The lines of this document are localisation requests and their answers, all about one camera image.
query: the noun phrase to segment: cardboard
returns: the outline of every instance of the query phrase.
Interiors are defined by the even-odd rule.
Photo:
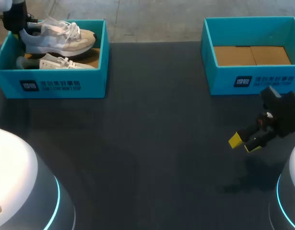
[[[219,66],[291,65],[282,46],[214,46]]]
[[[291,65],[282,46],[251,46],[257,65]]]
[[[78,55],[78,56],[74,56],[74,57],[69,57],[69,60],[72,60],[74,62],[78,62],[81,64],[86,64],[86,65],[90,65],[93,66],[94,68],[98,68],[98,63],[99,63],[99,53],[100,53],[100,49],[99,48],[93,48],[90,49],[89,51]],[[55,54],[55,53],[50,53],[51,55],[55,56],[55,57],[61,57],[61,55],[59,54]],[[25,54],[25,58],[27,59],[39,59],[41,57],[43,57],[44,55],[31,55],[31,54]]]
[[[236,46],[214,46],[219,66],[255,66],[251,49]]]

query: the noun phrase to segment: printed logo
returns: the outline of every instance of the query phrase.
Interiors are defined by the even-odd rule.
[[[234,87],[248,87],[251,83],[252,76],[238,76]]]
[[[22,88],[26,92],[36,92],[39,91],[37,83],[35,80],[20,80]]]

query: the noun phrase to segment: dark table surface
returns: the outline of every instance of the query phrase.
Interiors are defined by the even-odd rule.
[[[209,95],[199,42],[111,44],[105,99],[6,100],[0,127],[69,191],[77,230],[271,230],[295,133],[248,154],[228,140],[259,96]]]

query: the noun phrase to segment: shoe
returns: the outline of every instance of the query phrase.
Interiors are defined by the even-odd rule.
[[[41,21],[39,23],[32,23],[32,22],[27,23],[28,29],[32,29],[32,30],[40,29],[41,26],[44,25],[44,24],[54,25],[54,26],[62,28],[63,30],[67,30],[68,27],[71,25],[71,23],[69,23],[69,22],[58,21],[58,20],[56,20],[56,19],[54,19],[52,17],[47,17],[45,20],[43,20],[43,21]],[[93,35],[95,37],[95,39],[97,40],[96,34],[94,32],[92,32],[92,31],[80,29],[80,32]]]
[[[80,30],[76,23],[60,24],[60,26],[46,23],[36,23],[34,34],[30,35],[23,29],[20,38],[26,45],[26,53],[43,54],[58,53],[65,57],[82,54],[92,48],[96,39],[91,31]]]
[[[40,59],[18,57],[17,69],[94,69],[93,66],[70,61],[68,58],[54,57],[46,54]]]

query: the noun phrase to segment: white robot body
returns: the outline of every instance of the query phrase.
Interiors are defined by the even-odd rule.
[[[272,194],[269,215],[274,230],[295,230],[295,148]]]
[[[18,136],[0,129],[0,230],[74,230],[70,196]]]
[[[0,12],[6,12],[9,11],[12,7],[12,0],[0,0]]]

